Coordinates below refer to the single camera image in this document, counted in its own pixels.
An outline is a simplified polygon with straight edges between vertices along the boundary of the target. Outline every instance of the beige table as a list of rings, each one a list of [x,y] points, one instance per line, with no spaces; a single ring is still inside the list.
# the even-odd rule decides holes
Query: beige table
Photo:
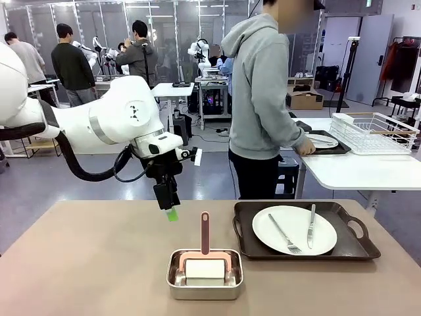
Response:
[[[250,262],[232,302],[181,302],[165,281],[177,248],[199,245],[199,212],[211,214],[214,247],[237,248],[235,201],[183,201],[169,223],[156,201],[64,201],[0,258],[4,316],[412,316],[421,269],[355,201],[382,256],[367,263]]]

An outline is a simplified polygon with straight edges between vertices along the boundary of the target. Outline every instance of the knife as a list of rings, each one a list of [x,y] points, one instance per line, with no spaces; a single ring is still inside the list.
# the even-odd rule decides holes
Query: knife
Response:
[[[311,205],[311,218],[309,231],[307,232],[307,245],[310,249],[313,249],[313,229],[314,229],[314,216],[316,214],[316,205]]]

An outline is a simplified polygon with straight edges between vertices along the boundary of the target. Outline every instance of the pink brush handle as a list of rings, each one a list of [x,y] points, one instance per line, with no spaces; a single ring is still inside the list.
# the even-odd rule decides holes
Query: pink brush handle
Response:
[[[207,255],[211,250],[210,235],[209,213],[203,212],[201,215],[201,252],[203,255]]]

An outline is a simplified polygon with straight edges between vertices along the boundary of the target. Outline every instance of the gray hoodie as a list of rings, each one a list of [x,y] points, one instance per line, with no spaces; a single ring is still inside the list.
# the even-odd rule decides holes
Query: gray hoodie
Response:
[[[271,159],[280,146],[305,140],[285,108],[288,46],[269,14],[240,22],[222,40],[225,55],[234,58],[230,149],[239,156]]]
[[[147,39],[139,39],[133,45],[127,47],[126,52],[116,57],[116,63],[119,66],[129,65],[130,76],[141,76],[146,80],[145,57],[142,44],[146,43],[147,70],[149,73],[149,85],[151,87],[157,84],[155,78],[155,67],[157,66],[158,55],[152,44]]]

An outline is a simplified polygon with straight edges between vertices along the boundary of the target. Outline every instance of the hair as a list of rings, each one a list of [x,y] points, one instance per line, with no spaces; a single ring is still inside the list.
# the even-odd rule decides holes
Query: hair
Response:
[[[73,35],[72,28],[65,23],[58,24],[57,25],[57,35],[59,36],[59,38],[66,38],[67,34]]]
[[[277,0],[263,0],[263,5],[274,5]]]
[[[5,42],[11,41],[14,38],[18,38],[18,36],[13,32],[9,32],[5,35]]]
[[[133,33],[136,31],[138,36],[140,36],[141,38],[147,37],[147,25],[141,20],[136,20],[133,22],[132,30]]]

